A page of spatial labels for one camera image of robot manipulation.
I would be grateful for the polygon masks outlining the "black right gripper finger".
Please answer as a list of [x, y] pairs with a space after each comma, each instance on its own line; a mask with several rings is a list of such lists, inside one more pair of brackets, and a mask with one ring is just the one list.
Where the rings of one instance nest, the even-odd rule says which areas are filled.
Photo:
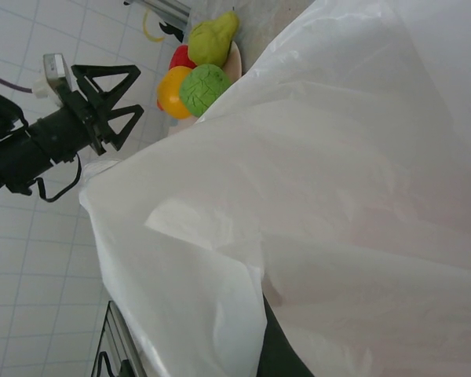
[[289, 343], [267, 298], [263, 299], [267, 325], [257, 377], [313, 377]]

